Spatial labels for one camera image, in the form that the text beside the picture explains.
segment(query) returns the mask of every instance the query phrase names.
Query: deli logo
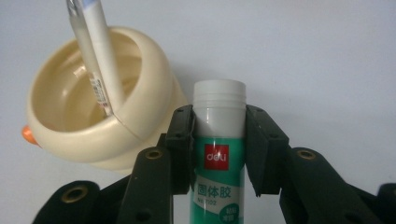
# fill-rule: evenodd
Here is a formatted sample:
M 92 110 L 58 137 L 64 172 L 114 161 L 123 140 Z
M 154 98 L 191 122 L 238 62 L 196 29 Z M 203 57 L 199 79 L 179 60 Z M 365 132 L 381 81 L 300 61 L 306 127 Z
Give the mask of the deli logo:
M 205 169 L 228 170 L 229 146 L 205 144 Z

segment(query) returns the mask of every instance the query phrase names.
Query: green glue stick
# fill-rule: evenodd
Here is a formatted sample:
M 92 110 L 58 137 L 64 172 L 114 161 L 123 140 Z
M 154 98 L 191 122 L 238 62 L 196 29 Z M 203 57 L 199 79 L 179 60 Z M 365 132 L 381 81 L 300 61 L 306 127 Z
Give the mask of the green glue stick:
M 192 105 L 196 179 L 190 224 L 244 223 L 245 84 L 197 82 Z

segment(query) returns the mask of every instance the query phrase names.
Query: white pen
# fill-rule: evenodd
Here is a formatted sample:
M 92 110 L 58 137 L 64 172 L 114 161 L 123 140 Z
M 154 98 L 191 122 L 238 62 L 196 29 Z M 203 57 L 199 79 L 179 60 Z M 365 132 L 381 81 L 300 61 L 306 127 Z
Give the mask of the white pen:
M 110 116 L 113 114 L 113 111 L 106 95 L 106 88 L 103 85 L 99 64 L 96 60 L 95 52 L 93 51 L 87 24 L 85 23 L 82 12 L 75 4 L 75 0 L 66 0 L 66 3 L 70 16 L 70 24 L 76 36 L 78 47 L 81 51 L 82 60 L 85 64 L 85 69 L 89 74 L 96 100 L 99 106 L 105 110 L 106 115 Z
M 76 1 L 78 7 L 82 8 L 108 100 L 113 112 L 117 112 L 124 103 L 124 91 L 102 4 L 99 0 Z

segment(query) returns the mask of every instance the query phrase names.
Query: cream-colored pen holder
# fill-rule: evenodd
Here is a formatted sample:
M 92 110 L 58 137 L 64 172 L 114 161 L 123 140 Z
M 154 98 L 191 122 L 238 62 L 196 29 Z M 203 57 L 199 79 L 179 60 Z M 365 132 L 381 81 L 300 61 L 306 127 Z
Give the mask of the cream-colored pen holder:
M 122 107 L 104 118 L 73 40 L 36 75 L 28 125 L 37 143 L 58 157 L 128 174 L 137 153 L 156 146 L 174 110 L 187 102 L 153 40 L 129 28 L 113 27 L 110 36 L 126 95 Z

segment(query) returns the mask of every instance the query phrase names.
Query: green label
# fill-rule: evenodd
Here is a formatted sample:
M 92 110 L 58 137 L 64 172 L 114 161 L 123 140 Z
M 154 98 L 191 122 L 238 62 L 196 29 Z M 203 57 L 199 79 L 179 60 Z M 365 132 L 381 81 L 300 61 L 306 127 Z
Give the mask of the green label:
M 243 139 L 195 139 L 191 224 L 243 223 Z

